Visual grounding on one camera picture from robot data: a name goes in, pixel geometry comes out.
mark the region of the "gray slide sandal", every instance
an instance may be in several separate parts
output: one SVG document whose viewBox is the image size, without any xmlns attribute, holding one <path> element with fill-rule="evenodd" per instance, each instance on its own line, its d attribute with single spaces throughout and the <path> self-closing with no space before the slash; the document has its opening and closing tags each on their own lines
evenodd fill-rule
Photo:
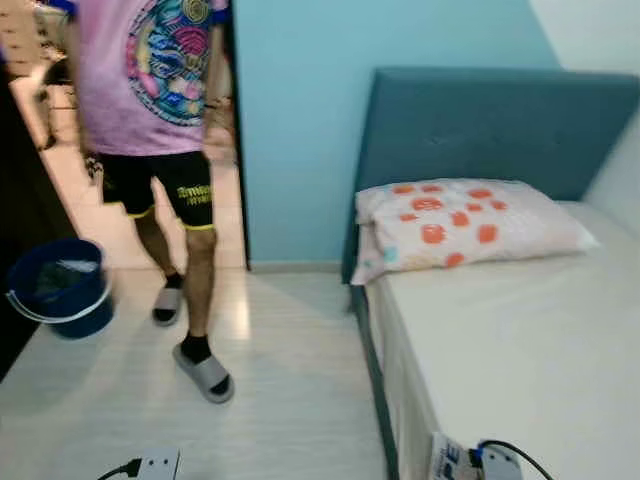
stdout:
<svg viewBox="0 0 640 480">
<path fill-rule="evenodd" d="M 163 288 L 153 304 L 151 316 L 156 325 L 168 327 L 178 321 L 182 306 L 182 290 L 179 288 Z"/>
<path fill-rule="evenodd" d="M 213 354 L 200 363 L 193 363 L 182 354 L 182 350 L 178 344 L 173 349 L 173 358 L 176 359 L 180 368 L 182 368 L 182 370 L 184 370 L 185 373 L 195 382 L 202 392 L 202 395 L 204 395 L 204 398 L 210 402 L 224 403 L 233 397 L 235 390 L 233 378 L 231 378 L 229 372 L 227 372 Z M 222 395 L 212 393 L 211 389 L 222 382 L 227 375 L 229 375 L 229 388 L 227 391 Z"/>
</svg>

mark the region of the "pillow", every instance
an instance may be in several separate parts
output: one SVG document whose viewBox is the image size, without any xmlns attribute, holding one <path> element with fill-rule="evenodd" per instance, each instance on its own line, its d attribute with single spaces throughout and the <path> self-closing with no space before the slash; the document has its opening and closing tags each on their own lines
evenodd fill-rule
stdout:
<svg viewBox="0 0 640 480">
<path fill-rule="evenodd" d="M 561 206 L 521 182 L 391 184 L 359 192 L 356 206 L 364 243 L 352 280 L 358 285 L 385 271 L 544 257 L 596 245 Z"/>
</svg>

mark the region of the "floor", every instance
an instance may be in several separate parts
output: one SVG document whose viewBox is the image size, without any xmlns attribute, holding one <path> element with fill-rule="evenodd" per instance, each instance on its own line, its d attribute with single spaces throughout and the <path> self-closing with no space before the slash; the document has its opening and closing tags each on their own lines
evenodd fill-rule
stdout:
<svg viewBox="0 0 640 480">
<path fill-rule="evenodd" d="M 222 406 L 204 401 L 169 354 L 184 315 L 168 329 L 148 319 L 159 275 L 118 279 L 118 313 L 103 332 L 65 341 L 41 328 L 3 382 L 3 480 L 94 479 L 165 445 L 182 452 L 178 480 L 385 477 L 337 276 L 220 270 L 211 337 L 237 384 Z"/>
</svg>

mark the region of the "bed sheet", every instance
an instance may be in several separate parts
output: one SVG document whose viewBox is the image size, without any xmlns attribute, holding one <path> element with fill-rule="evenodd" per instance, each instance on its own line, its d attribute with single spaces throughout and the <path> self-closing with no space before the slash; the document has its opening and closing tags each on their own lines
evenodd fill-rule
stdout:
<svg viewBox="0 0 640 480">
<path fill-rule="evenodd" d="M 426 478 L 434 431 L 512 441 L 563 480 L 637 477 L 640 242 L 563 205 L 600 247 L 367 286 L 401 479 Z"/>
</svg>

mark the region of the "bed frame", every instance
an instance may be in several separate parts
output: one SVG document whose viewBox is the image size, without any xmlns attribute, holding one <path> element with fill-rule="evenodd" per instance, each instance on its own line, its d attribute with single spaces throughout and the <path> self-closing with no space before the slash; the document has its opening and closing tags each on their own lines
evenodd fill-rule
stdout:
<svg viewBox="0 0 640 480">
<path fill-rule="evenodd" d="M 636 110 L 631 75 L 386 68 L 375 74 L 354 193 L 435 178 L 520 180 L 554 200 L 580 200 Z M 342 279 L 356 263 L 352 206 Z M 383 373 L 363 288 L 352 305 L 373 386 L 388 477 L 399 478 Z"/>
</svg>

